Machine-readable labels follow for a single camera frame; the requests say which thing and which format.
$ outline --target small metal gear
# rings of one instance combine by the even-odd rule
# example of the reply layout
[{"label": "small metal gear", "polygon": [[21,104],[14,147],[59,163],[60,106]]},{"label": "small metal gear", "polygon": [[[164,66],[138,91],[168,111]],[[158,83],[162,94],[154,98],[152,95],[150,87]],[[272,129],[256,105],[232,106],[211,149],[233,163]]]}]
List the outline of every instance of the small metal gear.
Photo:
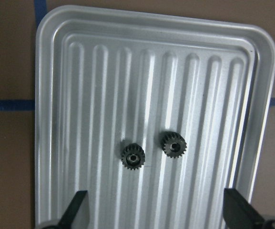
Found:
[{"label": "small metal gear", "polygon": [[179,157],[186,151],[185,139],[176,132],[166,132],[162,138],[162,149],[169,157]]},{"label": "small metal gear", "polygon": [[128,145],[122,152],[122,163],[128,169],[136,170],[145,162],[145,153],[136,143]]}]

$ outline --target pinion gear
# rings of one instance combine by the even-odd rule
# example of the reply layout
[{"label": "pinion gear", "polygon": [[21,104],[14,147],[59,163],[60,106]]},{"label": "pinion gear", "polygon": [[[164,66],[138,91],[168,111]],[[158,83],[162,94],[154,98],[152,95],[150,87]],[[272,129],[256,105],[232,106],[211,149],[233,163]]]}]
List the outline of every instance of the pinion gear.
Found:
[{"label": "pinion gear", "polygon": [[176,132],[166,132],[162,138],[162,149],[169,157],[179,157],[186,151],[185,139]]},{"label": "pinion gear", "polygon": [[145,162],[145,153],[138,144],[128,145],[122,152],[122,163],[128,169],[136,170]]}]

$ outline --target brown surface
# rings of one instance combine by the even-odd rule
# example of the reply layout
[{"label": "brown surface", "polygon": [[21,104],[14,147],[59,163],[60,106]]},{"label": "brown surface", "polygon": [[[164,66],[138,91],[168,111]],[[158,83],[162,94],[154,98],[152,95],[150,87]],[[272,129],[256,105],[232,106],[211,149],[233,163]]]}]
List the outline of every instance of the brown surface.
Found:
[{"label": "brown surface", "polygon": [[34,224],[34,112],[0,112],[0,229]]},{"label": "brown surface", "polygon": [[[47,0],[258,25],[275,40],[275,0]],[[0,99],[34,98],[33,1],[0,1]],[[33,112],[0,112],[0,229],[33,228]],[[275,215],[275,107],[270,108],[253,205]]]}]

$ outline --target gear bore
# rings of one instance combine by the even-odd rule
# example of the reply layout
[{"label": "gear bore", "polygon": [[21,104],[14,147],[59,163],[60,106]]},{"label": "gear bore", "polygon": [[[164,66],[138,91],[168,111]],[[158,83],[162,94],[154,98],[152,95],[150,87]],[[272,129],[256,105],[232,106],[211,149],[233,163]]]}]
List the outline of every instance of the gear bore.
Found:
[{"label": "gear bore", "polygon": [[136,143],[128,145],[122,152],[122,163],[128,169],[136,170],[145,162],[145,153]]},{"label": "gear bore", "polygon": [[162,149],[169,157],[179,157],[186,151],[185,139],[176,132],[166,132],[162,138]]}]

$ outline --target baking sheet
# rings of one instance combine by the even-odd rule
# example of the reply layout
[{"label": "baking sheet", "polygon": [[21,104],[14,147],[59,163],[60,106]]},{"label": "baking sheet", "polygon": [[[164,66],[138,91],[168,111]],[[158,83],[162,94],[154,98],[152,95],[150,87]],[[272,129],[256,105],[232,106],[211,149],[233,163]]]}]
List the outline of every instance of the baking sheet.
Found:
[{"label": "baking sheet", "polygon": [[[89,228],[224,228],[224,187],[253,192],[275,45],[234,23],[64,6],[37,31],[36,223],[89,191]],[[187,152],[166,157],[159,135]],[[128,170],[121,150],[146,161]]]}]

